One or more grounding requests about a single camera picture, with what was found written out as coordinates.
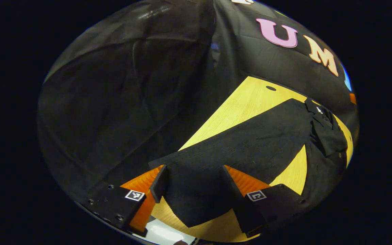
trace yellow wooden surface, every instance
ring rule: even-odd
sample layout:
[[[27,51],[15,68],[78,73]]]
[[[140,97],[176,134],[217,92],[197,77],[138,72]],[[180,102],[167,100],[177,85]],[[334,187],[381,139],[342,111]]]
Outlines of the yellow wooden surface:
[[[276,91],[267,89],[266,86],[273,87]],[[247,77],[181,149],[230,129],[292,98],[301,102],[306,100],[305,96],[282,86]],[[349,142],[349,130],[338,118],[337,121],[346,136],[347,142]],[[349,151],[352,150],[353,147],[350,144],[347,150],[348,160],[352,156]],[[303,146],[290,165],[269,185],[283,183],[298,194],[302,194],[306,173],[306,151],[305,146]],[[247,238],[241,232],[232,209],[218,218],[188,228],[173,214],[167,202],[162,198],[161,202],[155,205],[152,216],[179,231],[214,242],[243,242],[258,236]]]

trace black bracket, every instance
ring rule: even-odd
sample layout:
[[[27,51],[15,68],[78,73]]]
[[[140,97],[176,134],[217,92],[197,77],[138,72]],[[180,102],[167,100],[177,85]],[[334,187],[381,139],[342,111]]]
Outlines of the black bracket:
[[[268,231],[275,231],[300,216],[309,206],[303,197],[284,184],[248,193],[244,198],[266,220]]]
[[[105,222],[120,230],[127,230],[129,222],[145,199],[146,196],[142,192],[111,184],[81,205]]]
[[[232,208],[241,231],[246,233],[248,238],[260,234],[260,230],[266,223],[263,216],[255,209],[252,203],[248,202],[245,197],[243,198],[225,166],[222,166],[222,171],[224,182],[235,197]]]
[[[167,166],[164,165],[157,177],[154,179],[154,182],[151,184],[149,188],[151,190],[152,197],[156,203],[160,203],[161,197],[164,195],[166,191],[166,185],[168,183],[168,169]]]

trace black fabric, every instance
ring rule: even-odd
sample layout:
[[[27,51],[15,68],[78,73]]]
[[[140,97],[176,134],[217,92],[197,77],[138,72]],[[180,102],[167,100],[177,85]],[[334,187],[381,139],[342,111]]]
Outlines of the black fabric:
[[[157,177],[155,177],[154,181],[151,184],[149,190],[151,191],[152,197],[156,203],[160,203],[161,198],[164,195],[164,192],[167,188],[168,184],[168,169],[167,166],[163,166],[161,170],[158,172]]]
[[[311,140],[305,144],[308,172],[302,192],[302,196],[310,203],[308,209],[311,209],[319,204],[341,180],[346,170],[347,141],[332,112],[314,104],[310,99],[305,104],[308,110],[314,113]]]
[[[338,125],[334,124],[338,134],[332,128],[329,132],[319,130],[319,133],[315,133],[316,124],[324,121],[320,113],[315,113],[316,106],[311,99],[307,100],[307,104],[289,99],[205,141],[150,162],[151,168],[166,164],[170,170],[165,200],[175,215],[191,227],[232,208],[234,196],[226,191],[229,186],[221,177],[223,165],[271,183],[312,138],[316,144],[322,138],[328,152],[333,147],[345,150],[345,140],[326,145],[334,135],[344,137]],[[310,155],[308,168],[314,171],[312,166],[319,164],[319,160],[319,155]],[[327,170],[345,167],[345,162],[333,165]],[[329,183],[327,186],[334,186],[331,184],[332,175],[326,178],[325,172],[317,172],[320,174],[319,180],[324,179],[322,182]],[[320,197],[320,183],[310,185],[312,193],[304,197]]]
[[[39,139],[76,201],[148,171],[148,161],[178,150],[220,106],[208,69],[210,4],[138,3],[88,30],[56,62],[39,99]]]

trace pink letter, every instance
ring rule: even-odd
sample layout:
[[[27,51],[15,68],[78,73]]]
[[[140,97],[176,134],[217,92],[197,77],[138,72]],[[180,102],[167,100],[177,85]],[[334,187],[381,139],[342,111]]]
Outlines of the pink letter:
[[[280,45],[286,48],[294,48],[297,46],[297,31],[291,27],[281,25],[285,30],[287,30],[288,39],[282,40],[276,37],[275,35],[275,25],[273,21],[264,20],[264,19],[257,19],[258,22],[261,24],[261,32],[263,36],[270,42]]]

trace hole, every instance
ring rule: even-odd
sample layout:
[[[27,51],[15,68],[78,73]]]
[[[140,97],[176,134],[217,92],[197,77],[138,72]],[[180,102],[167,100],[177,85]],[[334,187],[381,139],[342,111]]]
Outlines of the hole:
[[[273,90],[273,91],[276,91],[276,88],[274,88],[274,87],[266,86],[266,88]]]
[[[276,215],[270,215],[269,217],[267,217],[267,222],[273,222],[277,220],[277,216]]]
[[[123,216],[118,214],[118,215],[116,215],[116,219],[119,221],[123,221]]]

